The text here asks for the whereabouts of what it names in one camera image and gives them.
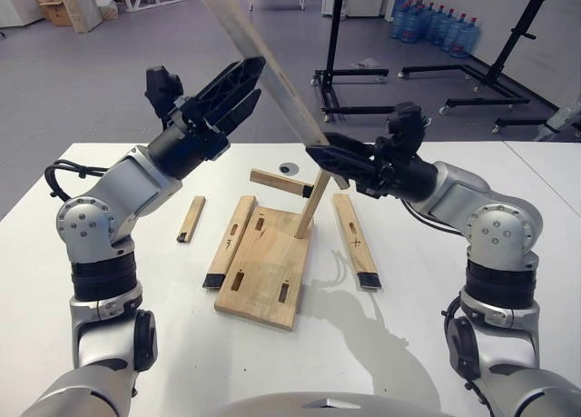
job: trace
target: wooden stick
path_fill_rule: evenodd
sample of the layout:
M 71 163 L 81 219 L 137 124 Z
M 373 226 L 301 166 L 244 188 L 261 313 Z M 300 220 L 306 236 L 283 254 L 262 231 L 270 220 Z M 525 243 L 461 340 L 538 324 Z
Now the wooden stick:
M 302 197 L 310 197 L 313 186 L 301 181 L 297 181 L 277 174 L 270 174 L 262 170 L 251 170 L 251 182 L 256 184 L 268 185 L 272 188 L 278 188 L 287 193 L 298 194 Z
M 196 229 L 196 224 L 198 224 L 198 219 L 200 219 L 200 214 L 202 213 L 202 208 L 205 203 L 206 198 L 203 196 L 196 196 L 193 198 L 190 209 L 185 215 L 185 219 L 183 219 L 182 229 L 180 229 L 180 232 L 178 233 L 178 243 L 189 243 L 192 240 L 193 232 Z
M 212 264 L 210 264 L 210 269 L 208 274 L 206 274 L 202 287 L 219 289 L 222 286 L 256 204 L 256 197 L 254 196 L 242 196 L 240 198 L 226 227 L 220 246 L 214 255 Z
M 261 55 L 266 59 L 261 74 L 262 85 L 269 91 L 299 139 L 305 144 L 329 144 L 271 50 L 248 20 L 248 13 L 241 10 L 236 0 L 202 1 L 244 58 Z
M 355 273 L 361 288 L 380 288 L 378 269 L 355 214 L 355 208 L 347 194 L 334 194 L 333 203 L 339 217 L 343 241 L 349 250 Z
M 329 179 L 329 172 L 325 172 L 324 170 L 319 171 L 317 180 L 315 181 L 315 186 L 313 187 L 312 193 L 310 194 L 310 198 L 305 204 L 305 207 L 302 210 L 302 214 L 300 215 L 299 226 L 297 226 L 297 232 L 294 234 L 296 238 L 305 237 L 307 229 L 309 228 L 310 220 L 315 214 L 315 210 L 317 209 L 317 205 L 319 205 L 320 198 L 323 196 L 323 193 L 325 193 L 325 188 L 327 188 Z

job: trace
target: cardboard box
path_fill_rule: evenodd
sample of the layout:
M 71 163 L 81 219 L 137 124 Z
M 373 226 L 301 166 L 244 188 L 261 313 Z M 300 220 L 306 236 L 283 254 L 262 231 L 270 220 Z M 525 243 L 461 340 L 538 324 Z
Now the cardboard box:
M 103 20 L 114 20 L 119 16 L 119 9 L 114 0 L 97 0 L 97 7 Z
M 56 26 L 72 26 L 73 23 L 66 12 L 63 0 L 36 0 L 38 7 L 46 20 Z
M 77 34 L 88 33 L 103 21 L 95 0 L 63 0 L 63 4 Z

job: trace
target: white table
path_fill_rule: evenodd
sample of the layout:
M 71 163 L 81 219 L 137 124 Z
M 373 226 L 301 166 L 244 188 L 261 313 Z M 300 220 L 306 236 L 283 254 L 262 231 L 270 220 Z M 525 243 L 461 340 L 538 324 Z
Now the white table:
M 553 146 L 543 144 L 539 159 Z M 130 147 L 74 144 L 64 157 L 106 165 Z M 578 215 L 505 144 L 428 143 L 421 155 L 477 172 L 497 191 L 526 198 L 543 214 L 545 229 L 536 247 L 541 362 L 581 384 Z M 215 293 L 203 290 L 202 281 L 239 196 L 255 194 L 262 205 L 294 212 L 304 204 L 298 196 L 248 181 L 251 167 L 276 172 L 284 162 L 297 163 L 302 180 L 312 181 L 317 173 L 300 144 L 235 144 L 138 223 L 133 234 L 143 308 L 155 312 L 160 354 L 140 375 L 132 415 L 200 416 L 264 393 L 344 391 L 390 394 L 458 416 L 488 416 L 449 367 L 439 314 L 464 283 L 467 244 L 416 222 L 393 198 L 377 201 L 349 191 L 382 292 L 356 288 L 330 203 L 338 189 L 330 184 L 315 214 L 294 331 L 214 311 Z M 72 194 L 92 182 L 59 175 Z M 176 243 L 196 194 L 207 203 L 192 243 Z M 0 223 L 2 415 L 17 415 L 71 368 L 72 285 L 54 228 L 59 206 L 41 180 Z
M 507 146 L 581 216 L 581 144 L 508 142 Z

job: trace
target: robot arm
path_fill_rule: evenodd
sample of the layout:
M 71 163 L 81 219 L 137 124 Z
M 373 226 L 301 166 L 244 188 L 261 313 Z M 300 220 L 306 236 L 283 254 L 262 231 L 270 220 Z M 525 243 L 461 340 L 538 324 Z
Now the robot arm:
M 471 172 L 422 161 L 416 152 L 428 120 L 412 103 L 396 111 L 390 138 L 363 144 L 328 134 L 330 146 L 307 152 L 321 168 L 354 180 L 358 192 L 394 195 L 423 223 L 467 239 L 467 280 L 442 313 L 445 334 L 452 367 L 496 417 L 578 415 L 581 391 L 539 369 L 538 257 L 531 249 L 540 213 Z M 464 315 L 455 318 L 458 309 Z
M 59 378 L 24 417 L 129 413 L 139 372 L 157 357 L 153 313 L 138 309 L 131 232 L 140 217 L 154 212 L 182 186 L 182 179 L 229 146 L 227 136 L 254 109 L 254 89 L 264 58 L 228 66 L 194 97 L 184 97 L 177 75 L 163 67 L 147 71 L 145 95 L 162 119 L 163 132 L 147 146 L 135 146 L 110 169 L 86 168 L 59 160 L 45 178 L 64 204 L 56 227 L 72 265 L 71 298 L 74 370 Z M 54 171 L 76 168 L 81 176 L 101 175 L 87 193 L 69 197 Z

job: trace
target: white wall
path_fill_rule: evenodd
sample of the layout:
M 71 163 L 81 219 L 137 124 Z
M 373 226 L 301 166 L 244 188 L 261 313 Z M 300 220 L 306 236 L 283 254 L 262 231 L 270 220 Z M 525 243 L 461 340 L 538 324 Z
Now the white wall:
M 482 34 L 473 55 L 491 65 L 528 0 L 424 0 L 478 18 Z M 509 57 L 504 74 L 556 105 L 581 91 L 581 0 L 546 0 L 529 33 Z
M 28 25 L 42 18 L 35 0 L 0 0 L 0 27 Z

